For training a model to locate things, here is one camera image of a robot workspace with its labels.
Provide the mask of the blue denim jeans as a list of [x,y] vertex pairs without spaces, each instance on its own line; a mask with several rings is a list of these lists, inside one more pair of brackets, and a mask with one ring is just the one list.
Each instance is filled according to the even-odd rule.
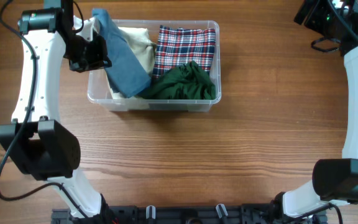
[[124,35],[105,9],[94,8],[92,16],[99,21],[99,34],[105,39],[108,59],[112,65],[105,69],[108,80],[126,98],[131,98],[150,86],[151,79]]

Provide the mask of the cream white cloth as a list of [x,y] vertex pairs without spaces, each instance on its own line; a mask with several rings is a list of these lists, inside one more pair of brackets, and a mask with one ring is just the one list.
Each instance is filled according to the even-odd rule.
[[[125,40],[129,44],[129,47],[135,54],[135,57],[138,59],[144,70],[152,79],[152,72],[154,69],[155,63],[155,49],[157,44],[152,42],[149,37],[149,30],[146,28],[134,28],[134,27],[118,27],[122,34],[124,35]],[[123,100],[123,99],[139,99],[140,96],[137,94],[131,98],[126,98],[120,93],[113,84],[108,80],[109,91],[114,100]]]

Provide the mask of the clear plastic storage container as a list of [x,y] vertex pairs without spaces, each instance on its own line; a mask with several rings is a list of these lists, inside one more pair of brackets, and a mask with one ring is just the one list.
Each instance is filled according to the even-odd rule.
[[214,29],[216,44],[209,77],[215,85],[216,97],[213,100],[137,100],[112,98],[106,72],[103,69],[92,70],[89,73],[87,96],[90,102],[99,104],[109,111],[130,110],[168,110],[207,112],[221,100],[221,56],[220,56],[220,28],[215,21],[168,21],[168,20],[124,20],[115,19],[119,27],[146,28],[152,41],[156,42],[161,25],[174,29]]

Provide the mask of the red plaid cloth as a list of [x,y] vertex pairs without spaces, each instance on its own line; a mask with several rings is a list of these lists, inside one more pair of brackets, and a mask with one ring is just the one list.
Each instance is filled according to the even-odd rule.
[[152,75],[159,78],[170,69],[194,61],[210,72],[216,49],[216,30],[160,26]]

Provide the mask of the green cloth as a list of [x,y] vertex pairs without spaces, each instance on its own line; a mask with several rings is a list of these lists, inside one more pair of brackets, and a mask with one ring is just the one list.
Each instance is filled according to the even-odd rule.
[[195,61],[170,69],[139,93],[148,100],[214,100],[216,87]]

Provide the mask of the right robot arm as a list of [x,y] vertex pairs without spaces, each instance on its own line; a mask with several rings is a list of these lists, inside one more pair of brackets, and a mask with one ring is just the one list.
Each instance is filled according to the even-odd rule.
[[338,46],[348,84],[347,133],[339,159],[321,159],[310,181],[278,194],[270,204],[270,223],[319,223],[328,209],[358,204],[358,1],[304,1],[294,21]]

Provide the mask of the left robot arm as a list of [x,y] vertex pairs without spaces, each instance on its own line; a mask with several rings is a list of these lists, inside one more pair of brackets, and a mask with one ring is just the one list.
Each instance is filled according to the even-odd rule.
[[14,29],[24,50],[21,88],[11,122],[0,125],[4,160],[25,175],[52,187],[68,205],[73,223],[117,223],[103,195],[80,169],[78,139],[61,125],[58,105],[60,67],[82,73],[108,68],[106,42],[96,29],[84,35],[75,27],[74,1],[45,1],[24,11]]

